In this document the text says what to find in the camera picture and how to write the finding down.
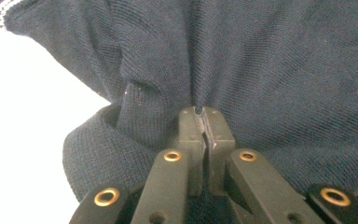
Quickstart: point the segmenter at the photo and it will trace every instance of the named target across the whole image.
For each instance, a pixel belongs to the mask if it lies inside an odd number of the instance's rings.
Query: white background
[[[108,103],[32,39],[0,31],[0,223],[68,223],[62,142]]]

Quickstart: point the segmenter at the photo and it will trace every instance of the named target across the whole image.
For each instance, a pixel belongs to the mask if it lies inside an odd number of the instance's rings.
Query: round hole
[[[243,161],[255,161],[256,155],[250,151],[243,151],[240,154],[240,158]]]
[[[98,206],[105,207],[112,203],[115,203],[119,197],[120,193],[118,189],[108,188],[101,190],[97,195],[95,195],[94,203]]]
[[[331,188],[321,189],[321,195],[326,201],[335,204],[337,206],[345,207],[351,204],[350,198],[348,198],[348,196],[345,193],[337,189],[331,189]]]
[[[181,155],[177,151],[169,151],[169,152],[165,153],[165,155],[164,155],[164,159],[166,161],[179,161],[180,158],[181,158]]]
[[[165,216],[162,212],[155,212],[150,215],[149,222],[152,224],[162,224],[165,222]]]
[[[302,224],[303,223],[301,215],[297,214],[297,213],[290,213],[289,215],[287,215],[287,219],[289,219],[289,221],[293,224]]]

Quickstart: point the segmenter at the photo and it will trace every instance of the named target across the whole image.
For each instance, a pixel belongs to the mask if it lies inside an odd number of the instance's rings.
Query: sweater sleeve
[[[65,140],[63,166],[78,200],[103,182],[145,180],[190,105],[178,2],[0,0],[1,29],[31,37],[112,103]]]

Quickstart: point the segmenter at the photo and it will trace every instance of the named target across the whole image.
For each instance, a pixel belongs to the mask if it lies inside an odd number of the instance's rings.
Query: dark navy sweater
[[[358,1],[0,0],[0,28],[111,102],[64,142],[78,200],[144,181],[191,105],[222,111],[298,191],[358,191]],[[200,204],[192,222],[225,222]]]

